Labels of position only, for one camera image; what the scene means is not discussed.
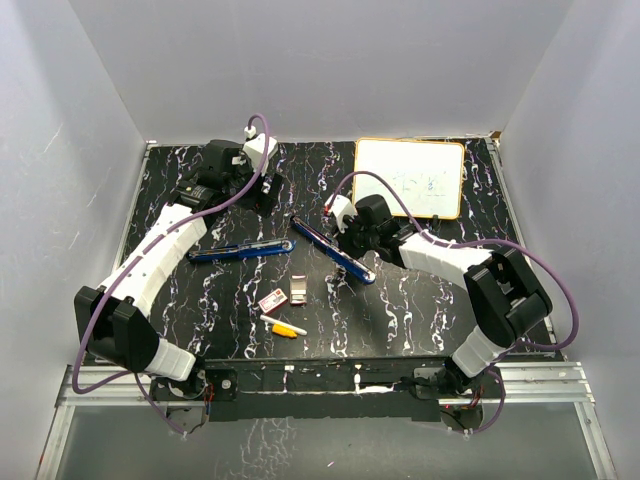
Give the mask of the staple tray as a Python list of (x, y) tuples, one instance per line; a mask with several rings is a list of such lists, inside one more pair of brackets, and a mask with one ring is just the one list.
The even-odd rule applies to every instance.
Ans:
[(289, 301), (292, 305), (305, 305), (307, 303), (307, 277), (305, 275), (292, 275), (290, 277)]

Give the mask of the red white staple box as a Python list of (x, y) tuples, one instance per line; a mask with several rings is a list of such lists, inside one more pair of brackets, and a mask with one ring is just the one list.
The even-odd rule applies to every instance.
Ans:
[(269, 313), (279, 306), (286, 304), (288, 301), (288, 297), (284, 293), (284, 291), (280, 288), (270, 292), (267, 296), (262, 298), (258, 305), (263, 313)]

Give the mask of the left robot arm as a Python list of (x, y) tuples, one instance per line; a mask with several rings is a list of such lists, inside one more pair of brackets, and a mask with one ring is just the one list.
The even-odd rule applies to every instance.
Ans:
[(170, 379), (186, 399), (204, 392), (207, 376), (195, 367), (195, 355), (160, 337), (149, 316), (176, 266), (230, 206), (270, 215), (282, 184), (281, 175), (266, 175), (277, 147), (265, 134), (242, 144), (213, 140), (204, 147), (127, 259), (99, 286), (84, 286), (76, 294), (81, 353), (131, 373)]

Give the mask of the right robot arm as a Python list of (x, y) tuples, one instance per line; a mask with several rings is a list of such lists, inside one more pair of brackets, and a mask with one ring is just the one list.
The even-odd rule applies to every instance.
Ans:
[(520, 251), (460, 247), (429, 240), (393, 217), (379, 194), (352, 204), (338, 195), (326, 204), (336, 222), (339, 248), (353, 258), (376, 252), (388, 263), (433, 274), (464, 289), (476, 326), (445, 362), (447, 388), (466, 397), (483, 372), (552, 311), (552, 302)]

